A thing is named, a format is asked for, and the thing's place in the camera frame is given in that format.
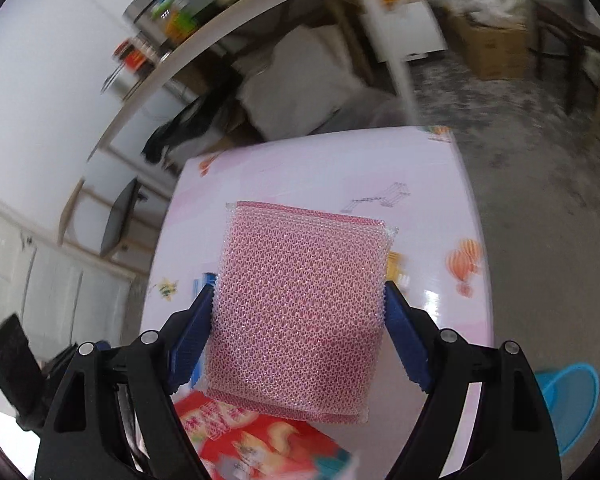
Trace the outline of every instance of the pink patterned tabletop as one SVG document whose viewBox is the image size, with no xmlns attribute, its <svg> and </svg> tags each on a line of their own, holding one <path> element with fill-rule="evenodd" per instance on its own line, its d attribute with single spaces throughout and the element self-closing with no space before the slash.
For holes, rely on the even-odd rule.
<svg viewBox="0 0 600 480">
<path fill-rule="evenodd" d="M 452 133 L 444 126 L 359 130 L 267 142 L 191 159 L 164 221 L 142 330 L 190 306 L 217 272 L 227 203 L 278 203 L 381 219 L 398 228 L 401 289 L 411 306 L 467 341 L 491 345 L 491 297 L 480 221 Z M 475 420 L 472 384 L 443 475 L 458 469 Z M 426 396 L 410 383 L 385 333 L 369 420 L 316 424 L 360 454 L 359 478 L 381 479 L 406 442 Z"/>
</svg>

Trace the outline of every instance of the pink sponge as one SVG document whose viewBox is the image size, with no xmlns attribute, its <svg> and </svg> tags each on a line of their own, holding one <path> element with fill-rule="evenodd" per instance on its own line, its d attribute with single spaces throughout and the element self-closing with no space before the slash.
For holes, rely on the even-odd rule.
<svg viewBox="0 0 600 480">
<path fill-rule="evenodd" d="M 297 420 L 366 421 L 394 234 L 379 220 L 238 202 L 216 282 L 209 396 Z"/>
</svg>

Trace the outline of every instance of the blue bucket rim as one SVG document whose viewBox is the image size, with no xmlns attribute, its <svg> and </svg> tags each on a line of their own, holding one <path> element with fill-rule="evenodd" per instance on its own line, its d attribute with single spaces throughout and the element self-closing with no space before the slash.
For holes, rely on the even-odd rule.
<svg viewBox="0 0 600 480">
<path fill-rule="evenodd" d="M 548 370 L 546 372 L 539 372 L 539 373 L 554 373 L 555 374 L 551 378 L 551 380 L 544 386 L 545 388 L 553 388 L 555 386 L 555 383 L 557 383 L 557 381 L 559 381 L 565 375 L 567 375 L 571 372 L 574 372 L 576 370 L 586 370 L 587 372 L 589 372 L 589 374 L 593 378 L 594 397 L 593 397 L 593 402 L 591 403 L 591 407 L 589 409 L 589 413 L 587 413 L 587 418 L 584 421 L 584 424 L 582 425 L 582 427 L 580 428 L 580 431 L 578 432 L 578 434 L 575 437 L 573 437 L 571 439 L 571 441 L 567 444 L 567 446 L 564 447 L 564 449 L 560 450 L 560 456 L 565 455 L 565 453 L 567 453 L 568 450 L 570 450 L 571 447 L 573 447 L 573 445 L 578 441 L 578 439 L 582 436 L 584 431 L 587 429 L 587 426 L 589 425 L 591 418 L 593 417 L 593 414 L 595 413 L 596 408 L 598 406 L 598 396 L 600 394 L 600 378 L 598 377 L 598 372 L 596 371 L 596 369 L 588 363 L 576 363 L 573 365 L 569 365 L 557 372 L 551 372 L 550 370 Z"/>
</svg>

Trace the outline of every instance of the floor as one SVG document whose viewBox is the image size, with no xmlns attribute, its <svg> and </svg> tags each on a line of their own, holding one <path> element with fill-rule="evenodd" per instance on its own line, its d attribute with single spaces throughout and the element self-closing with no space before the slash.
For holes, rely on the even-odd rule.
<svg viewBox="0 0 600 480">
<path fill-rule="evenodd" d="M 456 134 L 487 247 L 496 343 L 535 370 L 587 362 L 600 374 L 600 145 L 583 147 L 595 93 L 562 111 L 564 67 L 545 81 L 480 81 L 454 54 L 412 67 L 423 124 Z M 600 437 L 600 402 L 563 474 Z"/>
</svg>

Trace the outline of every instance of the blue gripper pad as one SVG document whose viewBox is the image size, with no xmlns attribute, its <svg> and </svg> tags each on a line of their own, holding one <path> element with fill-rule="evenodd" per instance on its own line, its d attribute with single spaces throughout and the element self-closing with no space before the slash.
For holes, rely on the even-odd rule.
<svg viewBox="0 0 600 480">
<path fill-rule="evenodd" d="M 395 285 L 384 286 L 384 325 L 394 342 L 398 357 L 411 381 L 429 394 L 433 379 L 429 370 L 429 353 L 412 325 L 407 309 L 411 308 Z"/>
<path fill-rule="evenodd" d="M 187 314 L 189 319 L 185 320 L 182 332 L 176 338 L 173 346 L 168 349 L 167 386 L 170 394 L 174 394 L 179 386 L 189 382 L 193 369 L 202 354 L 211 332 L 213 296 L 213 287 L 211 285 L 204 286 L 190 309 L 182 313 Z"/>
</svg>

